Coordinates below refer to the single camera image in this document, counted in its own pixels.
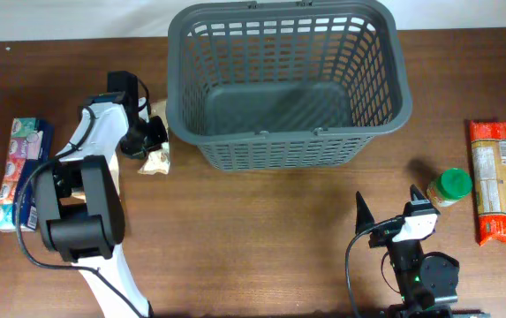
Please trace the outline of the grey plastic shopping basket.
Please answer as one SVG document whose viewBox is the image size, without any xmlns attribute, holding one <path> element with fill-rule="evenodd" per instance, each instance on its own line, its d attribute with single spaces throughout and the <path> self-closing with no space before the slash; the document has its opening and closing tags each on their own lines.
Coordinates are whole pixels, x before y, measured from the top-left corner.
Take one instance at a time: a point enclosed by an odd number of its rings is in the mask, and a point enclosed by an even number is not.
<svg viewBox="0 0 506 318">
<path fill-rule="evenodd" d="M 347 163 L 412 114 L 396 23 L 377 1 L 195 4 L 168 44 L 170 129 L 218 170 Z"/>
</svg>

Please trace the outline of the green lid jar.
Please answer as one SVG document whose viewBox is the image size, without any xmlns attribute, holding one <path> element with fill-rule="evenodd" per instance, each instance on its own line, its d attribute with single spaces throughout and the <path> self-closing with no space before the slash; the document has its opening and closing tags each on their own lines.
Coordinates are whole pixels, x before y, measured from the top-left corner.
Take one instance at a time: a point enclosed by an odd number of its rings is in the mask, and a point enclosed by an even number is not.
<svg viewBox="0 0 506 318">
<path fill-rule="evenodd" d="M 427 198 L 436 207 L 444 208 L 455 204 L 472 191 L 470 175 L 461 169 L 444 171 L 427 187 Z"/>
</svg>

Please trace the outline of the orange spaghetti pasta package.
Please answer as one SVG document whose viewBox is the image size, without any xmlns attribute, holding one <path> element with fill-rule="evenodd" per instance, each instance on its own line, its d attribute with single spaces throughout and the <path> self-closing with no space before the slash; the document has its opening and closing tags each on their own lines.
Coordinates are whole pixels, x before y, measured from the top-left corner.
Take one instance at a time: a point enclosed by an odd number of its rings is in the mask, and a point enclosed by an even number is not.
<svg viewBox="0 0 506 318">
<path fill-rule="evenodd" d="M 479 244 L 506 244 L 506 121 L 469 123 Z"/>
</svg>

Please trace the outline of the Kleenex tissue multipack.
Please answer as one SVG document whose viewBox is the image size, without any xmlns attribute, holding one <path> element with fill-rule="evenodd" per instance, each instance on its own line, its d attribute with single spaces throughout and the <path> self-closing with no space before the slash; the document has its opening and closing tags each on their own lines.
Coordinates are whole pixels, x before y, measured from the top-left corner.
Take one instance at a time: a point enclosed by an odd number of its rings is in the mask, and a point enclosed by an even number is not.
<svg viewBox="0 0 506 318">
<path fill-rule="evenodd" d="M 16 117 L 0 187 L 0 231 L 15 231 L 14 215 L 18 196 L 34 169 L 49 159 L 54 128 L 36 117 Z"/>
</svg>

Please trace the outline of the brown mushroom snack bag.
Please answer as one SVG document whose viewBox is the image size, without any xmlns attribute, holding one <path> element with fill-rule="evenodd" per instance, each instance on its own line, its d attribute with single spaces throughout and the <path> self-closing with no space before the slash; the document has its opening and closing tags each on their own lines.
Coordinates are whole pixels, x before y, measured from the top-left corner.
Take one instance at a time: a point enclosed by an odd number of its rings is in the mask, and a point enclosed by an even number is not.
<svg viewBox="0 0 506 318">
<path fill-rule="evenodd" d="M 53 169 L 53 181 L 58 199 L 74 198 L 81 201 L 86 199 L 83 177 L 79 164 L 84 159 L 83 155 L 68 155 L 60 159 Z M 113 185 L 120 193 L 119 186 L 119 163 L 117 155 L 113 154 L 107 161 Z"/>
</svg>

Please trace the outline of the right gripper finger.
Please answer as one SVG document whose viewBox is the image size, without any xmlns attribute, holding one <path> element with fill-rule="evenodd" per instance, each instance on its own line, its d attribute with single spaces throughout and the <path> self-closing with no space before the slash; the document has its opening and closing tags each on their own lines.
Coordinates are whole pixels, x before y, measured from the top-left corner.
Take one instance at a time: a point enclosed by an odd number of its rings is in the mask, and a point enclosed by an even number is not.
<svg viewBox="0 0 506 318">
<path fill-rule="evenodd" d="M 372 228 L 375 225 L 375 220 L 360 192 L 356 192 L 356 205 L 355 233 L 360 234 Z"/>
<path fill-rule="evenodd" d="M 427 197 L 416 187 L 410 186 L 411 202 L 426 202 Z"/>
</svg>

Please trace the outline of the beige paper bag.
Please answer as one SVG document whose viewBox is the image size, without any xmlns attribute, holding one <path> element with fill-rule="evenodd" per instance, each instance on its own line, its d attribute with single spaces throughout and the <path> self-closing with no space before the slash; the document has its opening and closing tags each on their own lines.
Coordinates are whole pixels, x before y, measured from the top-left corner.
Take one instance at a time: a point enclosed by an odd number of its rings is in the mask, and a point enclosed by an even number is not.
<svg viewBox="0 0 506 318">
<path fill-rule="evenodd" d="M 159 100 L 158 102 L 153 102 L 150 104 L 150 113 L 147 113 L 147 110 L 142 110 L 139 115 L 146 122 L 154 117 L 159 117 L 162 120 L 165 130 L 168 130 L 169 125 L 166 118 L 166 106 L 166 99 Z M 169 171 L 170 144 L 166 140 L 157 150 L 149 152 L 145 163 L 138 170 L 138 173 L 142 175 L 154 175 L 156 173 L 167 175 Z"/>
</svg>

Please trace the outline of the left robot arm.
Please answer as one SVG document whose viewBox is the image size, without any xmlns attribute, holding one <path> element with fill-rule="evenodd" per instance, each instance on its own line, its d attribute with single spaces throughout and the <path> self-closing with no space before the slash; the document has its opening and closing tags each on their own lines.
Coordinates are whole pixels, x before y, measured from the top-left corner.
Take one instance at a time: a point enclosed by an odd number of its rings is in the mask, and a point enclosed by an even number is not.
<svg viewBox="0 0 506 318">
<path fill-rule="evenodd" d="M 34 265 L 79 272 L 107 317 L 153 314 L 125 259 L 125 212 L 111 172 L 117 151 L 145 159 L 168 141 L 162 119 L 150 111 L 141 79 L 127 71 L 109 72 L 105 93 L 79 107 L 79 125 L 68 144 L 28 179 L 42 242 L 63 260 Z"/>
</svg>

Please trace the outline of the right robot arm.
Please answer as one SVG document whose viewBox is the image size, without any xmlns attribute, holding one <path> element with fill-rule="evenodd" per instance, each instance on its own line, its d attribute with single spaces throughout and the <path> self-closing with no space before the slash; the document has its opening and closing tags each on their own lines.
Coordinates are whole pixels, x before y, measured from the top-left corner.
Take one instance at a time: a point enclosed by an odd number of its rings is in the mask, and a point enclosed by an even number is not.
<svg viewBox="0 0 506 318">
<path fill-rule="evenodd" d="M 440 212 L 415 185 L 410 194 L 402 214 L 377 223 L 362 194 L 356 193 L 355 238 L 367 235 L 371 248 L 387 249 L 402 299 L 387 309 L 387 317 L 451 317 L 459 262 L 441 252 L 423 252 L 421 242 L 434 234 Z"/>
</svg>

